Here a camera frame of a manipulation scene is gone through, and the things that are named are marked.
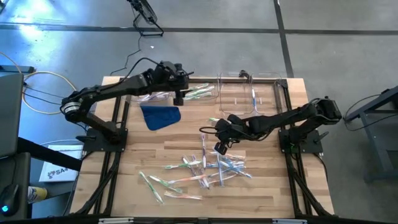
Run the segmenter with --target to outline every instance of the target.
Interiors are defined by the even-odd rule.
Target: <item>floor stripe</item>
[[[0,29],[18,30],[33,26],[44,31],[89,31],[89,32],[137,32],[134,27],[96,27],[96,26],[68,26],[51,24],[13,24],[2,23]],[[158,32],[157,28],[141,27],[144,32]],[[255,28],[163,28],[164,32],[206,32],[206,33],[245,33],[245,34],[277,34],[278,29]]]
[[[286,29],[286,34],[307,35],[398,35],[398,30],[302,30]]]
[[[26,26],[34,26],[44,31],[89,31],[89,32],[136,32],[134,27],[98,27],[73,26],[63,24],[29,24],[0,22],[0,30],[19,30]],[[156,28],[145,27],[146,32],[158,32]],[[165,32],[209,32],[209,33],[248,33],[248,34],[278,34],[279,29],[257,28],[164,28]],[[318,30],[318,29],[284,29],[285,34],[304,35],[398,35],[398,30]]]
[[[282,13],[280,12],[279,0],[274,0],[274,6],[276,19],[278,22],[280,44],[282,46],[282,53],[284,56],[287,78],[294,78],[292,62],[290,61],[289,48],[286,41],[284,21],[282,19]]]

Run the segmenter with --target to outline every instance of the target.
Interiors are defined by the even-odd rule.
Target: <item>yellow object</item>
[[[41,202],[47,197],[47,189],[31,187],[27,189],[27,201],[29,203]]]

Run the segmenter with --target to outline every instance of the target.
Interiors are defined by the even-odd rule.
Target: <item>metal stand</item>
[[[378,110],[387,103],[395,102],[397,97],[398,86],[385,91],[376,99],[348,114],[345,118],[346,123],[349,123],[356,118],[361,118],[370,145],[378,158],[377,161],[381,171],[376,174],[365,174],[364,180],[366,182],[398,177],[398,169],[392,165],[389,157],[389,152],[397,151],[395,147],[395,143],[397,142],[395,137],[389,138],[389,135],[396,131],[396,123],[391,123],[391,121],[389,121],[389,124],[384,123],[383,128],[380,130],[377,129],[376,124],[368,126],[373,122],[372,117],[376,114],[385,114],[386,116],[394,116],[395,114],[398,114],[397,110]]]
[[[119,108],[120,108],[120,102],[121,102],[121,97],[117,97],[115,101],[115,105],[113,108],[113,114],[112,114],[112,122],[116,123],[118,120],[118,113],[119,113]],[[130,107],[130,99],[127,98],[125,103],[124,103],[124,108],[123,108],[123,115],[122,115],[122,121],[121,121],[121,130],[125,130],[126,132],[126,138],[127,138],[127,132],[128,130],[126,129],[126,121],[127,121],[127,116],[129,113],[129,107]],[[108,184],[109,181],[110,187],[109,187],[109,193],[108,193],[108,199],[106,202],[106,208],[103,212],[103,214],[110,215],[112,206],[113,206],[113,197],[114,197],[114,191],[116,188],[116,180],[118,178],[118,170],[119,170],[119,163],[120,163],[120,158],[121,158],[121,152],[124,151],[126,148],[126,140],[123,140],[118,144],[118,148],[120,150],[117,150],[115,152],[115,157],[112,163],[111,168],[108,170],[108,165],[109,165],[109,160],[111,157],[111,152],[107,151],[105,152],[104,156],[104,161],[103,165],[101,168],[101,175],[99,177],[99,184],[93,195],[91,196],[89,201],[87,201],[87,205],[83,206],[81,210],[79,210],[77,213],[85,213],[87,214],[90,210],[91,207],[94,205],[94,214],[100,214],[101,210],[101,201],[102,201],[102,196],[103,196],[103,190],[104,187]]]
[[[80,171],[81,160],[18,137],[17,153],[22,152],[29,152],[32,157],[45,162]]]
[[[159,34],[144,34],[144,30],[141,29],[141,28],[138,26],[138,24],[137,24],[138,21],[139,21],[140,16],[141,16],[141,14],[139,14],[138,16],[136,16],[136,18],[134,19],[134,22],[132,23],[132,25],[133,25],[134,28],[136,28],[136,30],[139,32],[139,34],[141,35],[141,37],[163,37],[163,33],[164,33],[163,29],[162,29],[159,25],[157,25],[157,23],[156,23],[154,20],[151,20],[150,22],[153,23],[158,29],[160,29],[161,33],[159,33]]]
[[[321,139],[325,135],[319,135],[317,130],[310,132],[307,138],[300,141],[298,146],[293,146],[289,139],[289,132],[287,130],[279,130],[279,144],[280,150],[283,153],[323,153]]]
[[[0,0],[0,13],[6,7],[8,0]]]

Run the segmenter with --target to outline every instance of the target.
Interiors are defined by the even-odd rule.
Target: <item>blue cloth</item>
[[[167,127],[181,120],[180,110],[176,106],[141,106],[147,127],[151,131]]]

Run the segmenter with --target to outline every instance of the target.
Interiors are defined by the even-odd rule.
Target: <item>black metal frame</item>
[[[388,151],[396,151],[395,148],[385,148],[381,147],[377,143],[377,134],[372,130],[372,127],[368,126],[370,124],[369,114],[386,114],[386,116],[394,116],[398,114],[397,110],[378,110],[380,107],[386,105],[387,103],[393,102],[393,106],[396,106],[396,101],[398,98],[398,86],[384,91],[376,99],[370,101],[354,112],[348,114],[345,118],[345,122],[349,123],[356,118],[360,118],[366,135],[369,139],[370,145],[375,152],[375,156],[378,158],[379,169],[381,170],[377,174],[365,174],[365,182],[372,182],[374,180],[391,179],[398,177],[398,169],[394,168],[391,159],[388,155]]]
[[[29,152],[30,155],[36,159],[40,159],[45,162],[51,162],[52,164],[66,167],[68,169],[80,171],[81,160],[18,137],[17,153],[23,152]]]
[[[121,96],[116,97],[116,101],[115,101],[114,108],[113,108],[112,121],[111,121],[113,123],[117,123],[120,104],[121,104]],[[129,100],[126,100],[124,103],[121,127],[120,127],[120,129],[122,129],[122,130],[124,129],[126,133],[128,132],[128,129],[126,129],[126,122],[127,122],[127,116],[129,113],[129,106],[130,106]],[[104,212],[101,214],[105,214],[105,215],[111,214],[112,206],[113,206],[114,191],[116,188],[116,181],[118,178],[118,170],[119,170],[119,163],[120,163],[120,159],[121,159],[121,153],[124,151],[124,149],[126,147],[126,142],[124,141],[123,144],[124,144],[123,146],[120,146],[120,147],[122,147],[121,150],[115,151],[114,160],[113,160],[113,163],[112,163],[111,167],[109,168],[109,170],[108,170],[108,166],[109,166],[109,160],[111,158],[112,152],[109,152],[109,151],[105,152],[104,161],[103,161],[103,165],[101,168],[101,175],[99,177],[99,183],[98,183],[96,190],[93,192],[89,201],[87,201],[84,204],[84,206],[79,211],[74,213],[73,215],[88,214],[88,212],[91,210],[92,206],[94,206],[93,214],[95,214],[95,215],[100,214],[103,190],[107,186],[109,181],[110,181],[110,184],[109,184],[108,198],[106,201],[106,207],[104,209]]]
[[[142,16],[142,15],[138,14],[136,16],[136,18],[134,18],[132,25],[138,31],[138,33],[139,33],[139,35],[141,35],[141,37],[163,37],[164,30],[155,21],[151,21],[151,23],[153,23],[158,29],[160,29],[160,33],[159,34],[144,34],[145,31],[138,26],[140,16]]]
[[[191,78],[190,82],[191,83],[201,83],[201,82],[217,82],[217,78]],[[227,79],[224,80],[223,83],[241,83],[242,78],[237,78],[237,79]],[[279,87],[281,86],[283,88],[284,92],[284,99],[286,102],[286,106],[288,110],[292,109],[292,105],[290,102],[290,95],[288,91],[288,86],[287,86],[287,80],[286,79],[281,79],[281,80],[272,80],[272,79],[261,79],[261,80],[255,80],[253,81],[254,84],[271,84],[273,85],[274,88],[274,93],[276,91],[279,91]],[[275,102],[277,104],[277,112],[281,113],[282,112],[282,102],[280,100],[279,94],[275,94]],[[119,106],[120,106],[121,98],[116,98],[115,102],[115,107],[113,111],[113,117],[112,117],[112,122],[116,122],[117,117],[118,117],[118,111],[119,111]],[[123,109],[123,115],[122,115],[122,121],[121,121],[121,127],[126,128],[126,121],[127,121],[127,115],[128,115],[128,110],[129,110],[129,102],[128,100],[124,104],[124,109]],[[105,157],[104,157],[104,162],[103,162],[103,168],[101,171],[101,179],[99,182],[98,188],[95,190],[92,198],[95,198],[95,209],[94,209],[94,214],[88,214],[90,211],[91,207],[86,207],[82,208],[78,213],[71,214],[66,217],[50,217],[50,218],[40,218],[40,219],[32,219],[32,220],[19,220],[16,221],[18,223],[71,223],[73,222],[74,224],[89,224],[89,223],[95,223],[97,224],[99,222],[100,218],[112,218],[111,217],[111,208],[113,205],[113,197],[114,197],[114,191],[115,191],[115,186],[116,186],[116,179],[118,175],[118,168],[119,168],[119,162],[121,158],[121,152],[115,152],[115,157],[113,164],[111,168],[108,170],[108,165],[109,165],[109,158],[110,158],[111,152],[105,152]],[[297,156],[297,167],[298,170],[294,168],[293,162],[292,162],[292,153],[285,153],[285,160],[287,164],[287,173],[288,173],[288,178],[289,178],[289,184],[290,184],[290,193],[292,196],[292,205],[294,208],[294,219],[271,219],[271,218],[162,218],[162,217],[132,217],[128,218],[130,220],[134,220],[134,223],[151,223],[151,224],[156,224],[156,223],[178,223],[178,222],[190,222],[190,223],[197,223],[197,224],[208,224],[208,223],[322,223],[322,224],[332,224],[332,223],[353,223],[353,224],[359,224],[359,223],[365,223],[365,224],[383,224],[381,222],[371,222],[371,221],[364,221],[364,220],[351,220],[351,219],[346,219],[346,218],[339,218],[334,215],[330,215],[328,212],[326,212],[322,206],[317,202],[316,198],[312,195],[311,191],[308,189],[307,184],[305,182],[305,176],[303,173],[303,162],[301,158],[301,153],[298,151],[295,153]],[[108,201],[106,203],[106,208],[103,213],[100,213],[100,205],[101,205],[101,200],[102,200],[102,193],[103,189],[105,186],[108,184],[108,182],[111,181],[110,183],[110,188],[109,188],[109,195],[108,195]],[[303,214],[300,210],[299,206],[299,199],[297,196],[297,189],[295,182],[298,183],[300,188],[303,191],[303,197],[305,200],[305,209],[306,209],[306,214]],[[312,209],[311,206],[315,209],[315,211],[318,213],[319,216],[314,216],[312,215]]]

